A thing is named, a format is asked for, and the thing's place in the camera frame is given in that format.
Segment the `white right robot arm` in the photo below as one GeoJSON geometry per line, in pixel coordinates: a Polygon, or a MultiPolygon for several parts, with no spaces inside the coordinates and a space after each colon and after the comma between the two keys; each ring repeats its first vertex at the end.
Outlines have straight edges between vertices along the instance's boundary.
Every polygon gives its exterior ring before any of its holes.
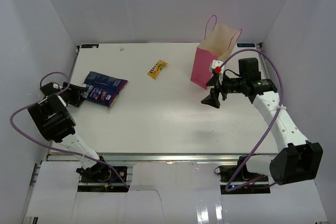
{"type": "Polygon", "coordinates": [[[213,60],[209,68],[213,75],[206,84],[210,93],[201,103],[218,109],[219,99],[226,100],[228,94],[243,94],[265,120],[278,149],[274,157],[240,157],[238,177],[247,182],[256,174],[270,176],[278,185],[315,179],[323,154],[321,145],[311,143],[295,125],[274,83],[261,77],[256,58],[240,59],[238,69],[239,73],[230,78],[223,62],[213,60]]]}

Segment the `yellow candy pack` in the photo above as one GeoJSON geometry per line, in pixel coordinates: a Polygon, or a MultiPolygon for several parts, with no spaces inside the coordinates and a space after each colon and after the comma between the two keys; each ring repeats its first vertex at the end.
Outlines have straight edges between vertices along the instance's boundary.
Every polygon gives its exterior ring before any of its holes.
{"type": "Polygon", "coordinates": [[[167,66],[168,63],[164,60],[159,60],[155,66],[148,72],[148,76],[153,79],[156,79],[158,74],[162,71],[162,69],[167,66]]]}

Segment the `blue purple cookie bag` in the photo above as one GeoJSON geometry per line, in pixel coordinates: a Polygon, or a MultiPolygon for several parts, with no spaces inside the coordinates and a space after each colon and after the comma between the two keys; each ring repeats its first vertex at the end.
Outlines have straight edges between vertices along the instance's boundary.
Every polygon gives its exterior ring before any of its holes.
{"type": "Polygon", "coordinates": [[[87,89],[82,93],[82,97],[87,101],[110,108],[127,84],[128,80],[91,71],[82,84],[82,87],[87,89]]]}

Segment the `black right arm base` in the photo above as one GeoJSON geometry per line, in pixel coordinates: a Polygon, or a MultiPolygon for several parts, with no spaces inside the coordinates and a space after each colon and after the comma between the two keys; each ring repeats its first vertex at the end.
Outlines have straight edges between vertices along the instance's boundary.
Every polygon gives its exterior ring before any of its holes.
{"type": "Polygon", "coordinates": [[[235,165],[219,165],[214,169],[214,174],[219,177],[220,180],[220,192],[222,195],[248,195],[248,194],[269,194],[269,179],[264,175],[257,173],[250,173],[247,171],[246,166],[238,173],[230,184],[229,189],[235,188],[233,191],[226,191],[225,187],[229,180],[233,176],[234,172],[238,169],[239,165],[246,158],[246,155],[240,156],[237,164],[235,165]],[[262,177],[260,180],[249,183],[248,185],[237,189],[237,187],[243,183],[246,183],[252,179],[262,177]]]}

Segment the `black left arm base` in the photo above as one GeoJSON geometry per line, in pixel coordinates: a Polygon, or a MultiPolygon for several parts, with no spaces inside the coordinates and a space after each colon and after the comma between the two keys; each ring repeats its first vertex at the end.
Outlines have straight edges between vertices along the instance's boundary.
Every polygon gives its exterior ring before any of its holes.
{"type": "Polygon", "coordinates": [[[109,166],[100,163],[87,169],[77,168],[76,172],[80,175],[78,192],[127,193],[129,190],[122,180],[127,182],[128,168],[126,166],[114,166],[113,168],[115,172],[109,166]]]}

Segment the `pink cream paper bag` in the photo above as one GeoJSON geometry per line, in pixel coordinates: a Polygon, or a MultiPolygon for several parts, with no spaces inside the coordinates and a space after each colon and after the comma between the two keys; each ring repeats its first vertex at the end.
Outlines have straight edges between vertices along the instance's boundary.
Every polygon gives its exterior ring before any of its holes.
{"type": "Polygon", "coordinates": [[[204,39],[196,48],[191,73],[191,81],[203,89],[207,89],[206,83],[212,77],[210,66],[213,60],[227,59],[242,34],[241,29],[234,29],[224,23],[219,23],[216,15],[210,17],[207,25],[212,18],[215,19],[214,26],[210,32],[205,32],[204,39]]]}

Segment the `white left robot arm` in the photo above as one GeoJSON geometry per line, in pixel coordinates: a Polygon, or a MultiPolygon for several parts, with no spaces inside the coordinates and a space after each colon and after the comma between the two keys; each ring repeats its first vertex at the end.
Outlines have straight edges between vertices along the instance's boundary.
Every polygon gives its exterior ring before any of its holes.
{"type": "Polygon", "coordinates": [[[111,168],[96,151],[90,148],[75,131],[76,123],[67,110],[67,105],[79,107],[83,93],[88,88],[64,82],[59,85],[50,82],[40,87],[44,99],[28,108],[28,112],[39,132],[47,141],[61,144],[67,151],[79,153],[76,158],[81,168],[76,170],[91,182],[106,182],[111,178],[111,168]]]}

